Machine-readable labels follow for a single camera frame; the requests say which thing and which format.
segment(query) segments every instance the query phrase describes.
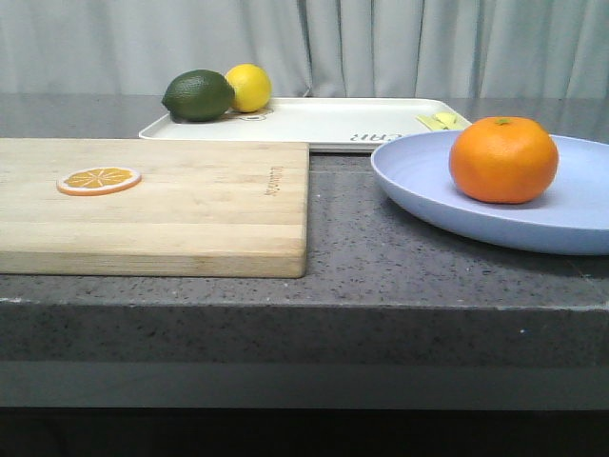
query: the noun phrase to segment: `tangerine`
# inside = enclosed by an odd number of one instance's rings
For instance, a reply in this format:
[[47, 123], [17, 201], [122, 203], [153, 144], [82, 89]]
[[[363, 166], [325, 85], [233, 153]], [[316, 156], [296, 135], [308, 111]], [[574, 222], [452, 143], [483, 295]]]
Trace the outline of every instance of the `tangerine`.
[[525, 117], [486, 117], [466, 128], [449, 156], [465, 195], [486, 203], [531, 201], [550, 187], [559, 152], [550, 134]]

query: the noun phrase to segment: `dark floor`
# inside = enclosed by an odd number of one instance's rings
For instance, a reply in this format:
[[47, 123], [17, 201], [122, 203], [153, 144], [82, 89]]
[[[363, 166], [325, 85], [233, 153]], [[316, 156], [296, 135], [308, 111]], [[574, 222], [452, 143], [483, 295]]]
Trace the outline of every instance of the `dark floor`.
[[607, 412], [0, 408], [0, 457], [609, 456]]

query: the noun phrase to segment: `countertop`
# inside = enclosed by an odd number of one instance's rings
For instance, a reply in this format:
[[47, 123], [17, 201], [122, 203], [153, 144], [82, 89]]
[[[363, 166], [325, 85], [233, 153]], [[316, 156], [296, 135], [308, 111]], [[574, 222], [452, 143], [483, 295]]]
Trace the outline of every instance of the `countertop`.
[[[609, 100], [445, 99], [609, 143]], [[0, 136], [136, 138], [160, 97], [1, 94]], [[609, 408], [609, 257], [499, 248], [313, 154], [300, 279], [0, 276], [0, 407]]]

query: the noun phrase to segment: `orange slice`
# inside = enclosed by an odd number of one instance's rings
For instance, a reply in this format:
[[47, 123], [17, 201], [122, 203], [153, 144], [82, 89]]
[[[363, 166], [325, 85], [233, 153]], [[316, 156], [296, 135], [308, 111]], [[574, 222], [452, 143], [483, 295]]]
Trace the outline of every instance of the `orange slice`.
[[67, 195], [105, 195], [132, 188], [142, 174], [126, 167], [79, 169], [57, 181], [57, 189]]

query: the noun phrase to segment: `gray curtain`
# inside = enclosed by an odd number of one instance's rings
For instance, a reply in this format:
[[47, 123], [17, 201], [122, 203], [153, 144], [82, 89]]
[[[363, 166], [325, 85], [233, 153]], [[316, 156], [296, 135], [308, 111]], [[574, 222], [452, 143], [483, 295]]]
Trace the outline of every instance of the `gray curtain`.
[[274, 96], [605, 98], [609, 0], [0, 0], [0, 91], [162, 94], [254, 62]]

